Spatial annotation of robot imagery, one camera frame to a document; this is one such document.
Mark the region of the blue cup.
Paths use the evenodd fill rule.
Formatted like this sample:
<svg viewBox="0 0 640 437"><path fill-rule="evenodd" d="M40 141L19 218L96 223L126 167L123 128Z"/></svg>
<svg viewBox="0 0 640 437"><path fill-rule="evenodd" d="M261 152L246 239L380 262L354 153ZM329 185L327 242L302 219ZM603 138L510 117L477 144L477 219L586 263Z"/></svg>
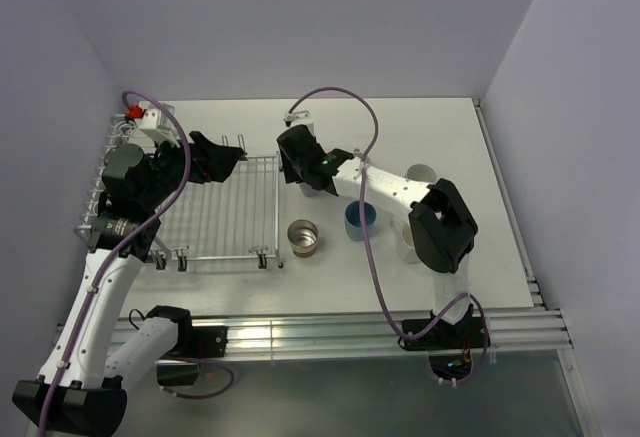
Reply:
<svg viewBox="0 0 640 437"><path fill-rule="evenodd" d="M349 203L344 211L345 231L348 238L355 242L363 242L364 228L370 231L376 219L377 212L371 204L364 203L364 220L361 220L360 202L353 201Z"/></svg>

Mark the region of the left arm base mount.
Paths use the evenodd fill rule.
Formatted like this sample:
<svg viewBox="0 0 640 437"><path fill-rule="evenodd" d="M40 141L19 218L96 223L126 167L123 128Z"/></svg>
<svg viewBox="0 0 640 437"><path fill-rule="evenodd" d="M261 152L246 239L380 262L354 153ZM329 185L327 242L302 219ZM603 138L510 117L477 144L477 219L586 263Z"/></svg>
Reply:
<svg viewBox="0 0 640 437"><path fill-rule="evenodd" d="M152 324L170 323L177 332L174 345L160 359L178 362L178 365L157 365L156 380L160 392L183 400L208 400L229 391L235 384L235 372L227 364L215 361L225 356L229 327L225 325L194 326L187 309L156 306L147 314L139 309L129 312L129 323L142 330L148 320ZM204 368L217 369L225 373L227 382L218 390L206 394L188 394L179 387L193 385Z"/></svg>

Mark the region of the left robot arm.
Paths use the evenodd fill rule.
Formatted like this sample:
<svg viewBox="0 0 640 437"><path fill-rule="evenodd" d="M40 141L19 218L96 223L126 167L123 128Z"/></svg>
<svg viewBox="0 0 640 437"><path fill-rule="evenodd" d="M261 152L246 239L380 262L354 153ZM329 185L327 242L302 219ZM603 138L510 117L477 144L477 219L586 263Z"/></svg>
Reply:
<svg viewBox="0 0 640 437"><path fill-rule="evenodd" d="M165 141L147 153L123 143L104 157L98 212L91 225L81 285L64 329L34 380L16 384L12 401L42 433L111 436L128 394L165 356L190 359L195 332L189 310L158 305L115 353L111 338L131 285L150 253L161 222L188 183L222 183L245 159L192 131L187 143Z"/></svg>

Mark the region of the lilac cup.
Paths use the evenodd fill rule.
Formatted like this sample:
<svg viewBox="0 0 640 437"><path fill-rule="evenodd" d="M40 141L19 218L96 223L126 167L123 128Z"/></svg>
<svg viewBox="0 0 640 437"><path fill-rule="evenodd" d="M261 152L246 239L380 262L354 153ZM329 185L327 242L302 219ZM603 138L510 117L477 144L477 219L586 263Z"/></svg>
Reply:
<svg viewBox="0 0 640 437"><path fill-rule="evenodd" d="M315 190L313 187L311 187L309 184L307 183L299 183L299 189L302 192L302 194L306 197L315 197L319 194L319 192L317 190Z"/></svg>

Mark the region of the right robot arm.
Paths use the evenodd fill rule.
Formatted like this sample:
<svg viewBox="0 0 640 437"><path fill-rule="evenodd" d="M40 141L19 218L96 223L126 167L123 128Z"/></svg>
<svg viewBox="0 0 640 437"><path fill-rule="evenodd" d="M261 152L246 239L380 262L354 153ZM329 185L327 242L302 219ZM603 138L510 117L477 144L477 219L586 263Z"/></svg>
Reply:
<svg viewBox="0 0 640 437"><path fill-rule="evenodd" d="M305 183L314 190L359 201L386 211L409 225L419 261L434 272L435 314L410 341L433 332L435 340L452 347L462 340L480 304L468 291L468 255L474 248L478 225L455 184L410 180L357 159L341 149L324 151L305 125L288 128L277 139L285 181Z"/></svg>

